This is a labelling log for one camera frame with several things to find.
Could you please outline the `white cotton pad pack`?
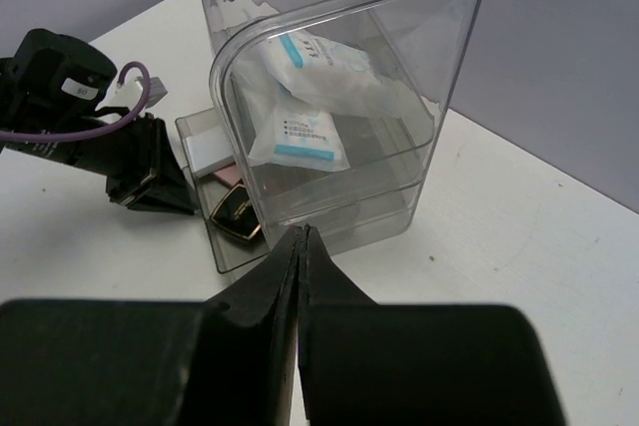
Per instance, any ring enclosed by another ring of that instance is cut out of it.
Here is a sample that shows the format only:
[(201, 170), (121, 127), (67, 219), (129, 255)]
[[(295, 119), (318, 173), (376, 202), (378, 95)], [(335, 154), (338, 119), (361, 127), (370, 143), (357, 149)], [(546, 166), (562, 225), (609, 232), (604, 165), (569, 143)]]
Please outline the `white cotton pad pack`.
[(304, 30), (258, 45), (267, 71), (294, 97), (338, 115), (400, 118), (419, 106), (401, 81), (378, 73), (363, 50)]
[(349, 168), (332, 115), (279, 87), (273, 104), (255, 124), (249, 152), (252, 167), (266, 164), (321, 172)]

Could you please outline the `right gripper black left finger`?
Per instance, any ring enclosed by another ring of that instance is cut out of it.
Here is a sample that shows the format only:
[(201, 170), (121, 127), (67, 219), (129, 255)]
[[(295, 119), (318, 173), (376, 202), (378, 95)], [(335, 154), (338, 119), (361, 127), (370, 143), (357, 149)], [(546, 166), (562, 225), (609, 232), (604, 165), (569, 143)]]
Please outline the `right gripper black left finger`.
[(305, 232), (205, 301), (1, 307), (5, 425), (286, 425)]

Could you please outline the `clear acrylic drawer organizer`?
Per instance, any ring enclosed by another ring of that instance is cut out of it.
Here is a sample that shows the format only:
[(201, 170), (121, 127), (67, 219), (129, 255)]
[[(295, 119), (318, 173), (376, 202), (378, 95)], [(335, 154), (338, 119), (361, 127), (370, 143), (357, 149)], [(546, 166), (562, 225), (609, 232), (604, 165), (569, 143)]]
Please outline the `clear acrylic drawer organizer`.
[(201, 1), (212, 105), (177, 129), (218, 272), (406, 231), (481, 0)]

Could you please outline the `black gold compact case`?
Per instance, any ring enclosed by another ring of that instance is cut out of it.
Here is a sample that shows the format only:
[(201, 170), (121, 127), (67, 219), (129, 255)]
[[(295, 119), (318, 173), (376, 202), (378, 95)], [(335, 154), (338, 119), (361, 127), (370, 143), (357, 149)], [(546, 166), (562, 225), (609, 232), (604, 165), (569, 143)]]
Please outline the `black gold compact case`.
[(211, 213), (210, 221), (229, 237), (242, 242), (251, 242), (261, 232), (260, 222), (243, 184), (236, 184), (223, 196)]

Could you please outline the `pink makeup card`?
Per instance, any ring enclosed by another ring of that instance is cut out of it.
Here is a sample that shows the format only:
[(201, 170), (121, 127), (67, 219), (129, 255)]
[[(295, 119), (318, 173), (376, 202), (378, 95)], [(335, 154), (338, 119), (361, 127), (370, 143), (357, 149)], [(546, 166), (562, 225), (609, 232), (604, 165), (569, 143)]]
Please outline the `pink makeup card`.
[(241, 171), (236, 165), (230, 165), (214, 171), (213, 177), (228, 189), (232, 189), (243, 181)]

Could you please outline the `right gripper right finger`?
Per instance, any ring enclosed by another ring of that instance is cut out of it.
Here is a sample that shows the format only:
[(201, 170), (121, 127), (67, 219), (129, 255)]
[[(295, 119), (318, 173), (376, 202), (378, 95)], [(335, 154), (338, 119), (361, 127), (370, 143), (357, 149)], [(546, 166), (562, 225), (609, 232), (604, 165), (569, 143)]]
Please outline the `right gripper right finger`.
[(313, 425), (562, 425), (542, 345), (507, 304), (380, 304), (315, 227), (299, 269), (299, 371)]

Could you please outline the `white square compact box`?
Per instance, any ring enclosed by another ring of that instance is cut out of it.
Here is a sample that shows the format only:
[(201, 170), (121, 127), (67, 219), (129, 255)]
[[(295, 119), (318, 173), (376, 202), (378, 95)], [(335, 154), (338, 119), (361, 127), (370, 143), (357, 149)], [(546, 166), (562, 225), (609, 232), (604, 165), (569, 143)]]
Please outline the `white square compact box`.
[(225, 129), (217, 126), (186, 137), (186, 154), (192, 174), (202, 178), (234, 162)]

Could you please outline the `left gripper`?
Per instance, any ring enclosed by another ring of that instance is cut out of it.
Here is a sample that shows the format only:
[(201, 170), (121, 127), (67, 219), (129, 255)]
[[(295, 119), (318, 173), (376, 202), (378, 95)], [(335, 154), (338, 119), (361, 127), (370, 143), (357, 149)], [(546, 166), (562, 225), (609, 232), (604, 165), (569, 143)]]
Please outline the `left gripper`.
[[(136, 77), (144, 90), (135, 108), (97, 118)], [(151, 78), (137, 62), (118, 70), (77, 38), (32, 29), (1, 61), (1, 148), (101, 175), (110, 201), (130, 211), (194, 215), (166, 124), (145, 111)]]

